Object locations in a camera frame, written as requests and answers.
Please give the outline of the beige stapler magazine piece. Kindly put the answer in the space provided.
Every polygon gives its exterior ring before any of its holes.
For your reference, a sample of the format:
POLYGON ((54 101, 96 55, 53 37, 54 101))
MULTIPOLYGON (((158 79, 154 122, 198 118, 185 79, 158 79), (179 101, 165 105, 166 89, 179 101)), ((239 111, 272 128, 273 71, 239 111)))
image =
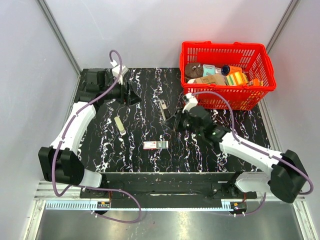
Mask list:
POLYGON ((120 135, 124 136, 126 134, 126 130, 119 116, 114 118, 114 122, 119 130, 120 135))

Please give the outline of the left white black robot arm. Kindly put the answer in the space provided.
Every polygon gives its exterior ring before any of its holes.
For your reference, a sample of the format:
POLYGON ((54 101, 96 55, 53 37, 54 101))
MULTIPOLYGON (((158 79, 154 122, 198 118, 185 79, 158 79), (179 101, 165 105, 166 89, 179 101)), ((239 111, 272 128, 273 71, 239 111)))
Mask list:
POLYGON ((116 66, 111 71, 104 68, 86 68, 81 73, 85 85, 74 99, 71 114, 58 137, 49 147, 41 147, 38 158, 47 182, 91 187, 98 198, 107 195, 108 185, 102 182, 100 173, 85 169, 78 158, 78 148, 91 120, 107 101, 115 100, 132 106, 141 98, 132 90, 132 84, 124 81, 126 66, 116 66))

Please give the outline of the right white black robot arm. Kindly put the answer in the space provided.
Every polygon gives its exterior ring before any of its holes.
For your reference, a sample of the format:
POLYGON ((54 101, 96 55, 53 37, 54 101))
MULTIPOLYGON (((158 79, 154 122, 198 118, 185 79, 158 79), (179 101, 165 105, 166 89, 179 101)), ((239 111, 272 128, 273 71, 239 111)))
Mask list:
POLYGON ((285 203, 293 203, 306 183, 307 172, 292 150, 275 151, 233 134, 231 129, 215 124, 202 106, 178 109, 170 114, 162 110, 164 125, 175 132, 190 131, 203 142, 229 155, 242 159, 262 170, 262 173, 242 172, 230 180, 228 194, 239 198, 248 192, 272 193, 285 203))

